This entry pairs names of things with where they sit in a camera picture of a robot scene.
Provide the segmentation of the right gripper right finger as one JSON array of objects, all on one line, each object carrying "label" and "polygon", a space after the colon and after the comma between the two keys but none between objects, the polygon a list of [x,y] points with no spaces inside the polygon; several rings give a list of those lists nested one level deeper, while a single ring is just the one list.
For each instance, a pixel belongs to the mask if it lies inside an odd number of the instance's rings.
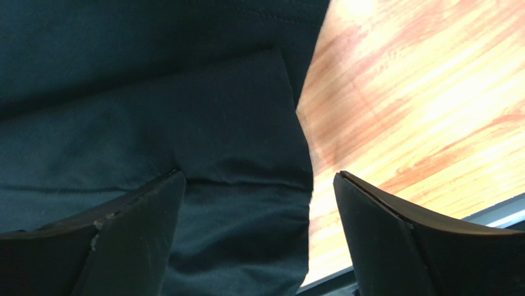
[{"label": "right gripper right finger", "polygon": [[362,295],[523,295],[524,233],[459,220],[346,172],[333,180]]}]

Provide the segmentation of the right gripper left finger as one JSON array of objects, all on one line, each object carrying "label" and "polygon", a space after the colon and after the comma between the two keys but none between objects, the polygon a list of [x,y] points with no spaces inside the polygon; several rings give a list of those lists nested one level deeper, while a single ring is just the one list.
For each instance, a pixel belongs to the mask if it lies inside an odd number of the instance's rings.
[{"label": "right gripper left finger", "polygon": [[180,171],[34,231],[1,234],[2,295],[159,295]]}]

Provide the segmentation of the black floral t shirt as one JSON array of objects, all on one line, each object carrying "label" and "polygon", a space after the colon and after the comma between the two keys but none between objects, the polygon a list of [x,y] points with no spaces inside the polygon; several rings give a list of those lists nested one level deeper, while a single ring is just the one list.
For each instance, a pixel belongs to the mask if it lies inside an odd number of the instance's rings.
[{"label": "black floral t shirt", "polygon": [[328,1],[2,1],[1,234],[174,171],[159,295],[295,295],[313,170],[296,109]]}]

